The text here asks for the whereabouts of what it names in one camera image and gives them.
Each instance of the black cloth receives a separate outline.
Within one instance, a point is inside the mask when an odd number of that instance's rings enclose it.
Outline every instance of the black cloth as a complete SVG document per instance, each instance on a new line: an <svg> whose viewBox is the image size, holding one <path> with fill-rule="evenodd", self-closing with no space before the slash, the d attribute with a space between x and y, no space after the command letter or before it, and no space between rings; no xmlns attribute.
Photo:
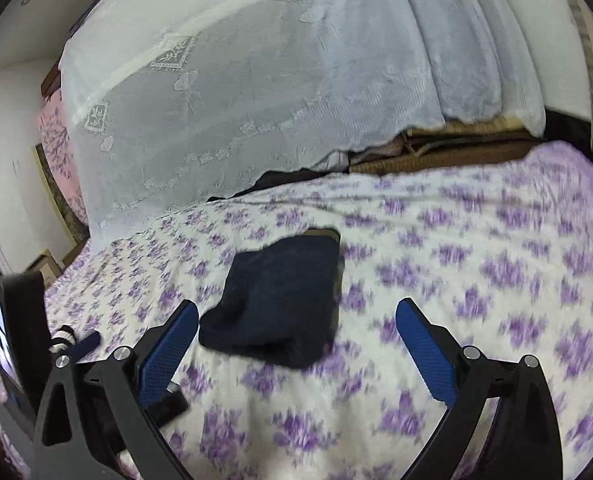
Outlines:
<svg viewBox="0 0 593 480"><path fill-rule="evenodd" d="M200 320L206 348L307 368L331 347L338 324L340 235L308 230L238 253L221 301Z"/></svg>

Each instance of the floral fabric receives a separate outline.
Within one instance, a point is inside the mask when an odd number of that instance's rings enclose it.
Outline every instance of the floral fabric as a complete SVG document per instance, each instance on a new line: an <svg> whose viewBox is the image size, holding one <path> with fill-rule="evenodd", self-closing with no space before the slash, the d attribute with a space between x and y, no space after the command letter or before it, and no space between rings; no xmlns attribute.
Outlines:
<svg viewBox="0 0 593 480"><path fill-rule="evenodd" d="M175 376L190 408L163 430L195 478L400 478L445 411L396 332L406 296L490 358L534 353L557 409L565 478L587 465L593 166L567 144L499 166L330 176L166 216L99 254L84 250L46 292L50 327L99 330L103 345L90 359L105 357L162 324L183 298L201 314L215 306L237 251L308 226L336 227L345 245L335 344L294 371L195 340ZM456 476L473 467L494 407Z"/></svg>
<svg viewBox="0 0 593 480"><path fill-rule="evenodd" d="M76 217L85 225L88 214L83 202L83 193L76 172L70 137L65 128L65 113L61 90L57 90L46 103L38 118L38 129L41 133L41 144L46 154L48 166L58 188Z"/></svg>

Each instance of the blue gripper pad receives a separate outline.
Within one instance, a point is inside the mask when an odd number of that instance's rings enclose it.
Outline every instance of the blue gripper pad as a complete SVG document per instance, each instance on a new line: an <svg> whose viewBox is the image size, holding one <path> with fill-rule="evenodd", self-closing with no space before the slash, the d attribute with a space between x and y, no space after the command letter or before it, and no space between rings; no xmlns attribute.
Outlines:
<svg viewBox="0 0 593 480"><path fill-rule="evenodd" d="M396 330L432 397L451 408L457 396L454 367L408 300L402 300L396 308Z"/></svg>
<svg viewBox="0 0 593 480"><path fill-rule="evenodd" d="M141 406L147 408L163 397L197 331L198 308L190 301L141 366Z"/></svg>

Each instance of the white lace curtain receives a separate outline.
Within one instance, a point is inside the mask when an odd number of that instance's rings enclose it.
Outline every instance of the white lace curtain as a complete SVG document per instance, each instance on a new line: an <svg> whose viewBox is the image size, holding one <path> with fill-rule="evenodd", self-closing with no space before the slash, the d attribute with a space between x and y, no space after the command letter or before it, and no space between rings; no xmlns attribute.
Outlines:
<svg viewBox="0 0 593 480"><path fill-rule="evenodd" d="M505 0L103 0L61 69L96 249L408 126L545 126Z"/></svg>

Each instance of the bed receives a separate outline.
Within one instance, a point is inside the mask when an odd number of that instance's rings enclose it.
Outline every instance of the bed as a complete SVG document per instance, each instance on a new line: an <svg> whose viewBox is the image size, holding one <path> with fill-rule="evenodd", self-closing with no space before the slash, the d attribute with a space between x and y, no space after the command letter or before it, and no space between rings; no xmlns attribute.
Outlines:
<svg viewBox="0 0 593 480"><path fill-rule="evenodd" d="M545 128L506 0L101 0L60 69L94 251L409 127Z"/></svg>
<svg viewBox="0 0 593 480"><path fill-rule="evenodd" d="M175 380L190 403L163 434L196 478L400 478L444 406L393 325L411 296L492 358L538 356L557 409L565 478L593 455L593 165L564 143L521 161L409 175L334 175L194 206L97 255L46 293L50 327L96 329L89 359L133 345L183 298L219 300L234 253L307 226L344 244L339 332L307 370L194 342ZM475 463L491 402L459 466ZM129 456L126 472L136 478Z"/></svg>

